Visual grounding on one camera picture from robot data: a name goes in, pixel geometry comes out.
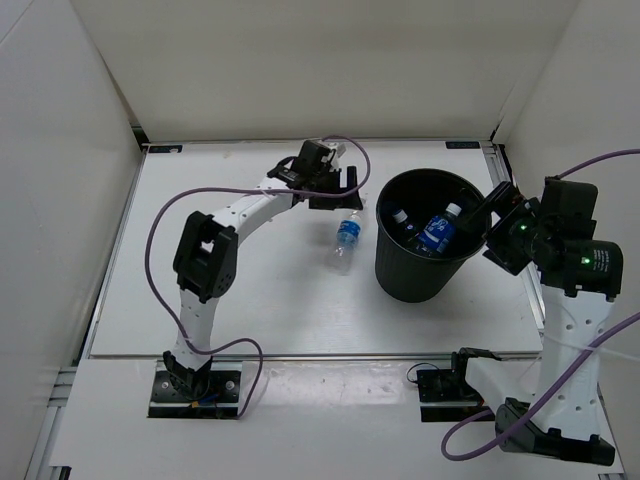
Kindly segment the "black plastic trash bin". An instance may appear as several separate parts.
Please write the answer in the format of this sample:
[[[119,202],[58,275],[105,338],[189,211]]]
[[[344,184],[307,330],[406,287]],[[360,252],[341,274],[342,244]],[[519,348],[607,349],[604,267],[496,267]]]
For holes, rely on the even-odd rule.
[[[420,303],[435,297],[484,246],[485,214],[459,226],[484,200],[467,179],[439,169],[414,169],[392,178],[376,204],[375,276],[391,297]]]

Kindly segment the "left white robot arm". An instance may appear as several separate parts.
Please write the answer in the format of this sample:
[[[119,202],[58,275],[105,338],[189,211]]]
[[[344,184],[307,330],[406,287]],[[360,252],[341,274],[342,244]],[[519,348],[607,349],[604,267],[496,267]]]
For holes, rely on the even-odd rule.
[[[213,214],[195,211],[187,217],[173,260],[180,309],[170,315],[178,336],[163,354],[173,387],[186,399],[198,401],[213,390],[213,320],[236,278],[241,244],[301,203],[316,210],[362,209],[356,167],[339,166],[344,153],[342,143],[306,140],[298,154],[279,161],[254,188],[235,190],[236,201]]]

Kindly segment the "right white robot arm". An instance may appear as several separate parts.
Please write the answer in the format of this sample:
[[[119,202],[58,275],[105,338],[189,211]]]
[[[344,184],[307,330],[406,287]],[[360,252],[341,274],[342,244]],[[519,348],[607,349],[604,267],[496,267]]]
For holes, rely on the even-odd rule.
[[[614,242],[594,237],[596,186],[558,177],[541,198],[525,198],[501,182],[458,226],[469,231],[491,214],[484,257],[516,275],[534,265],[544,304],[544,340],[534,392],[511,378],[497,354],[463,348],[452,355],[449,387],[460,399],[480,395],[494,415],[495,445],[601,466],[616,451],[598,421],[598,347],[621,292],[624,257]]]

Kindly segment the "clear unlabeled plastic bottle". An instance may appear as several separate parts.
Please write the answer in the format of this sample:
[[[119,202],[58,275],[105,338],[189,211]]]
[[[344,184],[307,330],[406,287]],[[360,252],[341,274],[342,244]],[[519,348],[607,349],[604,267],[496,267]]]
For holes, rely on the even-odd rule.
[[[402,240],[411,241],[419,234],[419,229],[403,209],[396,209],[392,213],[392,218],[395,222],[397,233]]]

